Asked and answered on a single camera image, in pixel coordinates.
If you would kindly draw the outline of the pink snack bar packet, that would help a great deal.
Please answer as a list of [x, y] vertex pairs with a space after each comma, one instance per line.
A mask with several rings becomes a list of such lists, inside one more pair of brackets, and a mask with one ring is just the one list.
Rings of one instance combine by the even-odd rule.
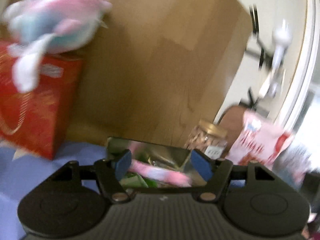
[[175, 185], [178, 187], [191, 186], [191, 179], [184, 173], [152, 166], [137, 160], [132, 161], [129, 171], [165, 184]]

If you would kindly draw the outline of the green snack packet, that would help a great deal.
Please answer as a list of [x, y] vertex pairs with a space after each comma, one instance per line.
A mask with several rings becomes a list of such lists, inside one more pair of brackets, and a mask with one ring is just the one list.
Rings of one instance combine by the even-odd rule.
[[124, 178], [120, 180], [120, 184], [123, 188], [129, 187], [144, 187], [144, 188], [157, 188], [156, 181], [148, 178], [144, 178], [137, 173], [127, 173]]

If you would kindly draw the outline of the glass jar of nuts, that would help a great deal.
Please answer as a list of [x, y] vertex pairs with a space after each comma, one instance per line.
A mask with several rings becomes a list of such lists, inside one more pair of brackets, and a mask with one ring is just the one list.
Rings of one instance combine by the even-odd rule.
[[227, 131], [220, 126], [201, 119], [190, 132], [184, 148], [198, 149], [210, 159], [219, 159], [227, 146]]

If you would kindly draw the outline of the black sheep print box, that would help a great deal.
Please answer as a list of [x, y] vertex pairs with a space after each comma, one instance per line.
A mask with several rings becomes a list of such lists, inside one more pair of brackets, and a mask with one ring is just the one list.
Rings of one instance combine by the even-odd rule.
[[[206, 184], [193, 168], [190, 160], [191, 152], [187, 149], [116, 137], [109, 137], [106, 147], [108, 155], [111, 157], [115, 157], [118, 153], [128, 149], [132, 153], [132, 161], [137, 160], [152, 166], [184, 173], [191, 179], [191, 186], [203, 186]], [[158, 184], [157, 188], [178, 187], [159, 181], [156, 182]]]

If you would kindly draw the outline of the brown chair back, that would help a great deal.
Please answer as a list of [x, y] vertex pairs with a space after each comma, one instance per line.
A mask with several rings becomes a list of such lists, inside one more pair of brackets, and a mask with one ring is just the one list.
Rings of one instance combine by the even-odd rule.
[[218, 125], [227, 131], [227, 146], [222, 154], [223, 158], [228, 155], [232, 145], [242, 132], [243, 117], [246, 110], [247, 108], [244, 106], [232, 105], [223, 112], [218, 121]]

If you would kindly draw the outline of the pink fried twist bag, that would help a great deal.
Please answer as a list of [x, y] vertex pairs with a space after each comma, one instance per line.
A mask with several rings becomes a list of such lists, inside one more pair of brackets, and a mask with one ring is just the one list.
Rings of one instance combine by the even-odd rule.
[[250, 161], [257, 161], [271, 169], [276, 158], [294, 139], [292, 132], [253, 111], [244, 112], [242, 123], [240, 135], [226, 155], [235, 165], [246, 166]]

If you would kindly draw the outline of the blue patterned tablecloth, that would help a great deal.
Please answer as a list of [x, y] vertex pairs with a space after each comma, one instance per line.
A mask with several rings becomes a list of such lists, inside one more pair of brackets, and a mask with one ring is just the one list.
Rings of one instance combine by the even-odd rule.
[[25, 235], [17, 217], [21, 199], [65, 163], [76, 160], [92, 165], [106, 157], [106, 147], [87, 142], [67, 142], [54, 160], [33, 155], [1, 141], [1, 239], [21, 239]]

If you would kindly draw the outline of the red gift box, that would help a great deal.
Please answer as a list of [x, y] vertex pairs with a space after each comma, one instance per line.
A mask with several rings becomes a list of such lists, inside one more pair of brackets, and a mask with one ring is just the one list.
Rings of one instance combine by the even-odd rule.
[[39, 85], [22, 94], [12, 81], [21, 49], [1, 41], [1, 138], [52, 160], [65, 139], [83, 61], [69, 53], [46, 55]]

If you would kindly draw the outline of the wooden board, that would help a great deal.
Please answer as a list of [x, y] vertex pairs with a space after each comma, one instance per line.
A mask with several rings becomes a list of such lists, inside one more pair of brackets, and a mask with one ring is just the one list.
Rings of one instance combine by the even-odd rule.
[[244, 55], [251, 17], [238, 0], [107, 0], [84, 48], [67, 139], [109, 136], [182, 147], [214, 120]]

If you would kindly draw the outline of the pink blue plush toy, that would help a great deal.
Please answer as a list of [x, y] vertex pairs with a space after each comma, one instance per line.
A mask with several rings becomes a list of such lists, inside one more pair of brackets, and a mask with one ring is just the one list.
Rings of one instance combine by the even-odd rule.
[[7, 7], [2, 21], [23, 50], [12, 67], [20, 93], [33, 91], [45, 54], [61, 54], [88, 44], [110, 12], [106, 0], [20, 0]]

